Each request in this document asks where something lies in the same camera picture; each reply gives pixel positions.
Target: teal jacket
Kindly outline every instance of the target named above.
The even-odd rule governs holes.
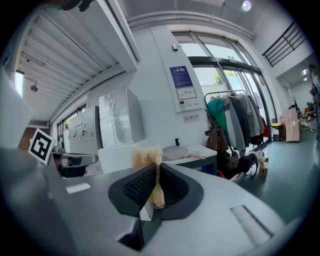
[[[229,141],[224,100],[222,98],[216,98],[216,99],[210,100],[208,103],[208,111],[210,113],[210,116],[215,121],[216,125],[223,130],[227,141]]]

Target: ceiling light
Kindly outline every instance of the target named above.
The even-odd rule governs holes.
[[[20,70],[17,70],[14,73],[14,88],[17,91],[17,93],[21,96],[21,98],[24,89],[24,77],[25,73]]]
[[[245,1],[243,1],[242,2],[242,9],[244,10],[244,11],[250,11],[250,9],[251,9],[251,2],[250,1],[248,1],[248,0],[245,0]]]

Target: poster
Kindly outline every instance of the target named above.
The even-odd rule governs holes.
[[[177,111],[188,111],[199,109],[201,107],[195,87],[191,81],[189,72],[186,66],[170,67],[174,88],[178,99]]]

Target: ceiling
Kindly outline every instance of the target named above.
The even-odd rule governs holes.
[[[307,81],[311,81],[312,77],[308,71],[308,66],[310,64],[319,67],[317,57],[314,53],[309,55],[307,58],[302,60],[300,63],[298,63],[288,71],[284,72],[278,77],[278,79],[280,79],[281,81],[285,81],[285,83],[289,87],[302,83],[305,77],[307,77]],[[306,75],[303,74],[303,69],[307,70]]]
[[[126,18],[161,11],[192,11],[214,15],[254,32],[272,0],[250,0],[250,11],[243,0],[118,0]]]
[[[89,23],[93,17],[103,21],[95,8],[93,3],[85,12],[43,10],[32,24],[19,69],[25,73],[23,98],[34,109],[34,120],[49,120],[78,88],[118,63],[99,40],[100,28]],[[35,84],[37,92],[30,88]]]

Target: blue poster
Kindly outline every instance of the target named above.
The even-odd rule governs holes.
[[[170,67],[170,71],[175,88],[194,86],[191,82],[190,75],[186,66]]]

